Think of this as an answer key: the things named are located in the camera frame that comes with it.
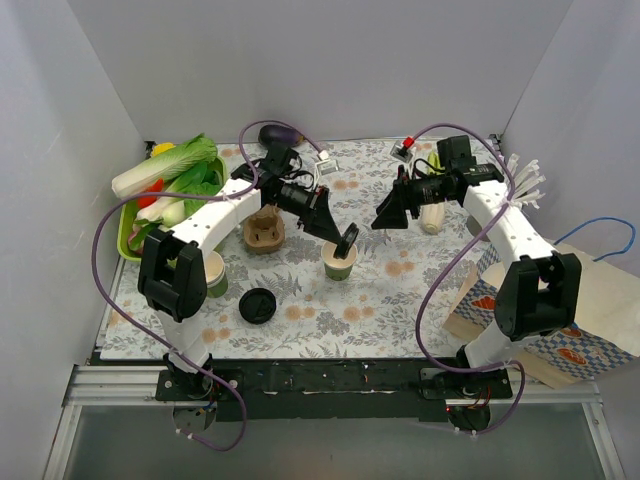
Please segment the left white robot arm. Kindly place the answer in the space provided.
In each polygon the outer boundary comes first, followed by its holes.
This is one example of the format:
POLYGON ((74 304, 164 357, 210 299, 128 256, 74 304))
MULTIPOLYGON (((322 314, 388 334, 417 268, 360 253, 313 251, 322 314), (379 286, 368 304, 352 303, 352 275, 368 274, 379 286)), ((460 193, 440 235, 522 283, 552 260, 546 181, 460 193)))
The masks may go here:
POLYGON ((298 217, 304 232, 336 245, 335 256, 347 257, 359 233, 352 223, 340 232, 329 209, 326 186, 307 189, 284 181, 298 153, 281 143, 264 158, 236 168, 211 201, 168 231, 153 230, 145 241, 138 290, 161 320, 169 343, 168 361, 181 370, 178 387, 193 400, 205 398, 213 386, 203 369, 209 352, 194 317, 202 307, 207 286, 205 259, 242 221, 267 205, 298 217))

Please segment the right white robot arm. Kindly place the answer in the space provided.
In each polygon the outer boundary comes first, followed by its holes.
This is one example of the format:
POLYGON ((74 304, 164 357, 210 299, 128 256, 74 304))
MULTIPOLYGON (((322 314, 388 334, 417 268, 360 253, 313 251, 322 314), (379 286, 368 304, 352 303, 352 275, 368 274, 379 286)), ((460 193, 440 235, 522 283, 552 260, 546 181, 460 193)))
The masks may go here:
POLYGON ((461 350, 454 389, 475 397, 489 384, 487 370, 509 362, 519 342, 548 336, 575 319, 582 266, 544 240, 513 200, 515 181, 503 159, 480 164, 468 136, 437 144, 441 171, 416 176, 399 167, 392 190, 377 207, 371 227, 405 229, 421 207, 457 201, 480 225, 505 270, 489 326, 461 350))

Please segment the green paper coffee cup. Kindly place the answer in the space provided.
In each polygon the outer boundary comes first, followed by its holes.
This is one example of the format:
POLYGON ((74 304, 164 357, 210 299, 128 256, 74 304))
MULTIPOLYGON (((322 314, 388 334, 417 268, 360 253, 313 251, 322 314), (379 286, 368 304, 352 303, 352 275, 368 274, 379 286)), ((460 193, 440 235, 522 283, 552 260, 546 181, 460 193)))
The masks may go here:
POLYGON ((321 258, 324 263, 326 276, 334 281, 346 280, 352 271, 353 265, 357 259, 357 246, 352 245, 344 259, 334 256, 337 245, 331 242, 325 242, 321 248, 321 258))

